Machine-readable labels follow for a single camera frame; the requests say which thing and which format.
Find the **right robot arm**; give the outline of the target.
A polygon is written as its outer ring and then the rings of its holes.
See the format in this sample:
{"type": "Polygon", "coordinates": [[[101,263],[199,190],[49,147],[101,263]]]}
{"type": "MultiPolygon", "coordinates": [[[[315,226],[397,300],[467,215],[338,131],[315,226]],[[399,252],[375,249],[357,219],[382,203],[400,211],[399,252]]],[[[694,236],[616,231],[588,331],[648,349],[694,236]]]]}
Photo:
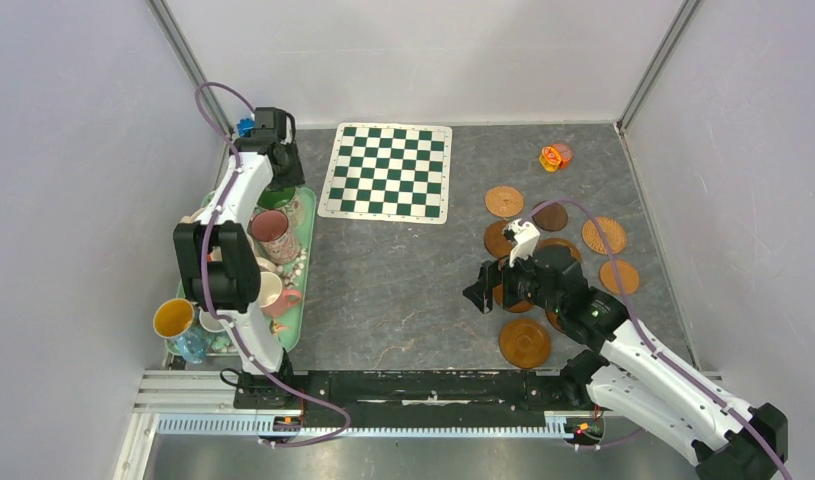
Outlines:
{"type": "Polygon", "coordinates": [[[567,247],[487,261],[463,295],[488,313],[494,290],[504,305],[527,302],[554,314],[560,331],[585,346],[561,372],[568,405],[621,414],[672,447],[701,479],[790,476],[786,415],[770,403],[751,405],[675,355],[625,304],[591,286],[567,247]]]}

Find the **woven rattan coaster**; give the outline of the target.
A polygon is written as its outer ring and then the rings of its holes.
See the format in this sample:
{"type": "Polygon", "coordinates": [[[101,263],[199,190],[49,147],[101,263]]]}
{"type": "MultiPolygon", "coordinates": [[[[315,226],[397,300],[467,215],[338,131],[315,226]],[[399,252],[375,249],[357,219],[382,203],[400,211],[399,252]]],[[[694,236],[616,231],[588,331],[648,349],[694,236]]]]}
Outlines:
{"type": "Polygon", "coordinates": [[[518,189],[501,185],[486,192],[484,203],[492,215],[500,218],[512,218],[523,210],[524,197],[518,189]]]}
{"type": "Polygon", "coordinates": [[[616,254],[628,244],[624,227],[615,219],[599,216],[587,220],[582,226],[582,238],[589,249],[598,254],[607,254],[607,247],[616,254]]]}

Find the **brown wooden ridged coaster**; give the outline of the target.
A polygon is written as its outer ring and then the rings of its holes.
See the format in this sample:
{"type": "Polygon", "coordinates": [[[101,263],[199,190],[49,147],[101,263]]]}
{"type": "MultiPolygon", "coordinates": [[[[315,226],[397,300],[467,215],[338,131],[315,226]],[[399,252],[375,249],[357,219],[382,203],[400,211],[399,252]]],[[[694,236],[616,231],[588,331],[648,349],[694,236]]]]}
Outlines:
{"type": "Polygon", "coordinates": [[[499,220],[490,224],[484,232],[484,246],[487,252],[496,259],[508,256],[513,248],[511,242],[504,236],[504,229],[507,225],[507,221],[499,220]]]}
{"type": "Polygon", "coordinates": [[[562,327],[562,325],[561,325],[561,323],[560,323],[560,318],[559,318],[559,315],[558,315],[558,314],[557,314],[555,311],[553,311],[553,310],[547,310],[547,311],[545,312],[545,314],[546,314],[546,318],[547,318],[547,320],[548,320],[549,324],[550,324],[550,325],[551,325],[551,326],[552,326],[552,327],[553,327],[555,330],[557,330],[557,331],[558,331],[558,332],[560,332],[561,334],[564,334],[564,333],[565,333],[565,330],[564,330],[564,328],[562,327]]]}
{"type": "Polygon", "coordinates": [[[551,246],[563,246],[569,249],[571,256],[578,261],[579,263],[582,262],[582,255],[579,249],[569,240],[560,238],[560,237],[551,237],[542,239],[539,241],[536,250],[539,251],[541,249],[551,247],[551,246]]]}
{"type": "Polygon", "coordinates": [[[499,333],[498,345],[502,356],[520,369],[542,366],[552,351],[548,331],[527,317],[506,323],[499,333]]]}

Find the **pink mug cream interior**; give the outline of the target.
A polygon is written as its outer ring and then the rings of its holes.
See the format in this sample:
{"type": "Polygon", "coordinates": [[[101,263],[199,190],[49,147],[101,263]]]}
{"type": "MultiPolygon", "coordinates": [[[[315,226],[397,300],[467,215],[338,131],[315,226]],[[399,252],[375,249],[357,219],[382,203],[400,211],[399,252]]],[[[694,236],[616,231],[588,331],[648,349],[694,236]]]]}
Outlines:
{"type": "Polygon", "coordinates": [[[303,294],[298,290],[285,287],[281,277],[276,273],[260,273],[257,305],[265,315],[277,319],[298,306],[302,300],[303,294]]]}

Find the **green interior cartoon mug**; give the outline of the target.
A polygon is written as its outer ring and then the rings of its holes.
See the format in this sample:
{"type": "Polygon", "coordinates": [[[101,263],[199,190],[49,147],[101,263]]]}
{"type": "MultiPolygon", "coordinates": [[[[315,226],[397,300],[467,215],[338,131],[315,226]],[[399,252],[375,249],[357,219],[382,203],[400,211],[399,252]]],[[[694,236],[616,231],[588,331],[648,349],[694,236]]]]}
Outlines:
{"type": "Polygon", "coordinates": [[[293,228],[301,226],[306,220],[306,211],[297,187],[290,186],[281,190],[264,190],[257,206],[263,210],[281,211],[293,228]]]}

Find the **dark walnut coaster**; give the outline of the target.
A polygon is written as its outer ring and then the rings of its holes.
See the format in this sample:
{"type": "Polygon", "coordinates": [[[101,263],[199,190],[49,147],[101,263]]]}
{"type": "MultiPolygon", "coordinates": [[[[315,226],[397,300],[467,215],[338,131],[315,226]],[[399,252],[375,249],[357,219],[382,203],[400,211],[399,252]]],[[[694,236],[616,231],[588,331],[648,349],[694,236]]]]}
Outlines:
{"type": "Polygon", "coordinates": [[[540,229],[556,232],[568,224],[568,212],[562,203],[541,202],[533,207],[531,220],[540,229]]]}

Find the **pink ghost pattern mug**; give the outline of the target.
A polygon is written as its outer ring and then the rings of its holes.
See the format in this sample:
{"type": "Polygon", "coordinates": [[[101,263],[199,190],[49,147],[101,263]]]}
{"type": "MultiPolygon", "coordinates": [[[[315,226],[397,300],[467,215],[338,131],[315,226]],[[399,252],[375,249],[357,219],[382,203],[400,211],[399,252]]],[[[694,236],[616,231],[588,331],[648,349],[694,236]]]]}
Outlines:
{"type": "Polygon", "coordinates": [[[282,211],[267,210],[256,214],[250,231],[265,256],[276,265],[288,264],[300,254],[298,237],[282,211]]]}

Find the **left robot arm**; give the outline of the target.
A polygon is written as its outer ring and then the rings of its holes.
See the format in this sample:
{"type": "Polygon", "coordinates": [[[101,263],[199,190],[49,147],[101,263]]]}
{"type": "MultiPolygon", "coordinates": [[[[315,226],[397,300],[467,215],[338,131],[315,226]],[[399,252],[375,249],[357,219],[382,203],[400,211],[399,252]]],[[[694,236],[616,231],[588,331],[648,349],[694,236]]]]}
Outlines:
{"type": "Polygon", "coordinates": [[[181,283],[186,299],[219,321],[241,359],[235,407],[287,408],[300,396],[297,381],[259,305],[260,270],[247,238],[273,163],[245,137],[222,138],[231,157],[217,191],[205,212],[173,231],[181,283]]]}

